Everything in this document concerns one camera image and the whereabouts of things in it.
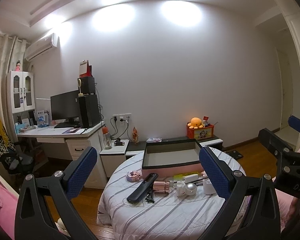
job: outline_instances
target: air conditioner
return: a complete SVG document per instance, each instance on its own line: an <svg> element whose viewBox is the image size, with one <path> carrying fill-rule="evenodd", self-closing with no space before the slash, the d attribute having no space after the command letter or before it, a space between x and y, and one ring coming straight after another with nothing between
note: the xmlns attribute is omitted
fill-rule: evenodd
<svg viewBox="0 0 300 240"><path fill-rule="evenodd" d="M58 38L59 37L56 33L52 33L31 44L26 49L26 53L25 53L26 60L32 61L38 55L50 49L56 48L58 46Z"/></svg>

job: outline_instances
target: tray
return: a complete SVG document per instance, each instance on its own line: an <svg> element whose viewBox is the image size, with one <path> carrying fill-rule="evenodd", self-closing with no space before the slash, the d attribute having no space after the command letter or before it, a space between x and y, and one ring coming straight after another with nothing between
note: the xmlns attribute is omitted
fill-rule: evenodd
<svg viewBox="0 0 300 240"><path fill-rule="evenodd" d="M142 177L157 173L159 178L188 172L201 172L202 146L196 139L147 143L142 161Z"/></svg>

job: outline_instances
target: computer tower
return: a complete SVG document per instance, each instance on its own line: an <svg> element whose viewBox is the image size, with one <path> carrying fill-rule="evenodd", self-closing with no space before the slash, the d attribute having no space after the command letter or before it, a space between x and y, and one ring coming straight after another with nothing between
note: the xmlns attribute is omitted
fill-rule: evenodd
<svg viewBox="0 0 300 240"><path fill-rule="evenodd" d="M81 93L83 94L95 94L96 93L96 84L94 83L94 77L83 77L78 78L81 80Z"/></svg>
<svg viewBox="0 0 300 240"><path fill-rule="evenodd" d="M93 127L101 121L97 95L79 97L79 107L81 128Z"/></svg>

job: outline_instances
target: orange octopus plush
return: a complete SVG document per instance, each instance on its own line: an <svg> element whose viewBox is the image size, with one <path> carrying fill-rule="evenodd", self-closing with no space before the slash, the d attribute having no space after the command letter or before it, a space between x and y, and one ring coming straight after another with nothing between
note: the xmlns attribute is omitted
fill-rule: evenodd
<svg viewBox="0 0 300 240"><path fill-rule="evenodd" d="M198 128L202 128L202 121L200 118L198 117L194 117L191 119L190 123L188 123L189 129L198 129Z"/></svg>

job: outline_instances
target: orange box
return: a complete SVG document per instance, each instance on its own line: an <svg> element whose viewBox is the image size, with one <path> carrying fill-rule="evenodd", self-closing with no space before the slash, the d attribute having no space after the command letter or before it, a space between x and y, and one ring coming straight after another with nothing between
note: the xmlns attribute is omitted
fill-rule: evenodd
<svg viewBox="0 0 300 240"><path fill-rule="evenodd" d="M187 136L190 139L197 140L211 138L213 137L213 128L214 125L203 127L201 129L189 129L189 127L187 126Z"/></svg>

